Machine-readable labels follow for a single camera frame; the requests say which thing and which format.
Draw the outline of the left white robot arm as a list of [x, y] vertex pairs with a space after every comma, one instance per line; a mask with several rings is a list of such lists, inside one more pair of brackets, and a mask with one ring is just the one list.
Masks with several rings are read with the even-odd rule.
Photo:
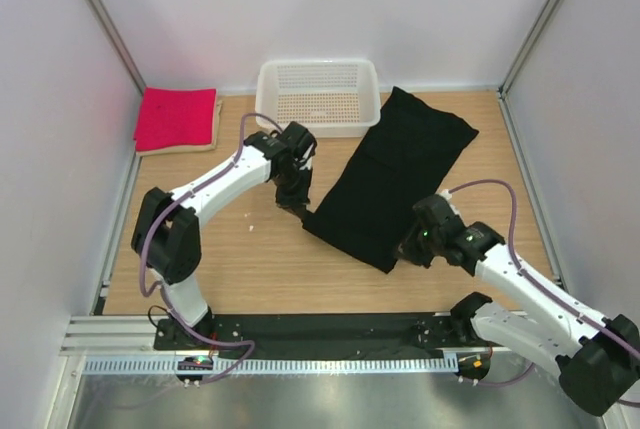
[[131, 239], [139, 256], [141, 294], [149, 297], [158, 290], [179, 325], [210, 336], [214, 315], [195, 276], [202, 259], [201, 230], [239, 196], [267, 182], [276, 187], [276, 206], [304, 219], [316, 147], [312, 133], [291, 122], [270, 133], [242, 135], [230, 158], [183, 186], [150, 189]]

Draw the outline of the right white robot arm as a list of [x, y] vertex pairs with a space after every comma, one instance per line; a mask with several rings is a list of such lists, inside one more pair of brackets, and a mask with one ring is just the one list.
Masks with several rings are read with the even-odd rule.
[[524, 310], [514, 315], [474, 292], [451, 311], [462, 337], [496, 343], [557, 379], [584, 412], [604, 415], [639, 380], [639, 329], [609, 318], [536, 271], [485, 223], [467, 225], [448, 192], [417, 202], [398, 256], [428, 267], [436, 257], [501, 290]]

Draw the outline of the black t-shirt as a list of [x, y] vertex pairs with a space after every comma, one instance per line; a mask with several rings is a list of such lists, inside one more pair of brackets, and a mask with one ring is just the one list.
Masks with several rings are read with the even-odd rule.
[[384, 273], [414, 224], [412, 206], [436, 192], [479, 135], [463, 118], [395, 87], [303, 228]]

